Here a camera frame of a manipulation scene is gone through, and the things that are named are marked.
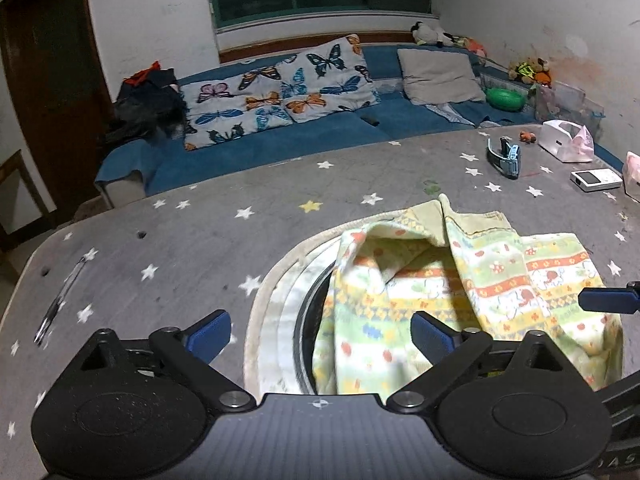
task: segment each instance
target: door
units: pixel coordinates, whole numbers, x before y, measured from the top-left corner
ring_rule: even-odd
[[[111,102],[85,0],[5,0],[2,60],[22,133],[65,221],[97,196]]]

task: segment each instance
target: device screen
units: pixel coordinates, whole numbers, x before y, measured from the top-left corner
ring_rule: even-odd
[[[579,171],[576,174],[587,184],[599,184],[601,182],[597,176],[591,173],[591,171]]]

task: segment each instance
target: sofa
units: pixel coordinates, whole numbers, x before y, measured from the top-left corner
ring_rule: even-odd
[[[363,144],[392,141],[438,132],[471,129],[483,121],[500,125],[536,122],[533,110],[503,112],[485,102],[452,104],[453,109],[473,124],[450,122],[424,106],[413,105],[402,92],[399,48],[464,53],[474,75],[483,82],[507,81],[505,72],[483,66],[467,50],[414,44],[377,44],[362,47],[370,78],[380,94],[380,103],[356,111],[334,113],[306,123],[272,128],[194,151],[185,150],[182,139],[164,131],[136,139],[113,150],[103,161],[95,184],[109,206],[119,207],[160,192],[188,186],[209,178],[274,164],[299,156],[329,152]],[[251,62],[236,62],[179,80],[190,83],[222,80],[249,70],[274,65],[291,53]]]

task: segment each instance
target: pink butterfly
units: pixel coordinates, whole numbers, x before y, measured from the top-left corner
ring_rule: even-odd
[[[200,87],[200,95],[197,103],[203,103],[214,97],[233,97],[227,90],[229,86],[226,83],[217,83],[215,85],[207,84]]]

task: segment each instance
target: yellow and green patterned fabric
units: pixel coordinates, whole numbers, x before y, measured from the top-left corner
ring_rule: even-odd
[[[427,370],[410,336],[419,310],[496,339],[544,330],[601,388],[621,376],[622,326],[578,306],[585,286],[603,285],[574,234],[521,237],[502,213],[456,213],[443,194],[346,231],[314,349],[318,393],[385,400]]]

